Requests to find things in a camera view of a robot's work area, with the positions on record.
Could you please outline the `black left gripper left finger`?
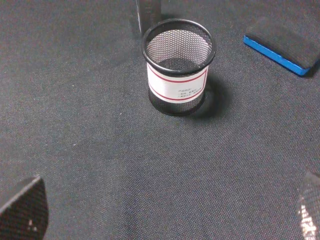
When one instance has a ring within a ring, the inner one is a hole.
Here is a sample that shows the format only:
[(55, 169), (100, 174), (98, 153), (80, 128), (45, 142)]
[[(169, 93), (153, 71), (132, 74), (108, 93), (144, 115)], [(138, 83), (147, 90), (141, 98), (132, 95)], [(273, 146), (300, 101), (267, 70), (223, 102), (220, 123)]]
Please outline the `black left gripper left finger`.
[(2, 240), (42, 240), (48, 224), (46, 187), (40, 176), (24, 179), (0, 194)]

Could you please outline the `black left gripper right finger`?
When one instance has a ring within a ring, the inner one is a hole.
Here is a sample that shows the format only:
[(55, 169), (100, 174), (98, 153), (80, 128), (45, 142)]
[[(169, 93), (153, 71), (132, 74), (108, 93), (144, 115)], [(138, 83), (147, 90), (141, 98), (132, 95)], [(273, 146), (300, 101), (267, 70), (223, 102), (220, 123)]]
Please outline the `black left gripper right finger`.
[(320, 175), (307, 172), (297, 201), (297, 219), (304, 240), (320, 239)]

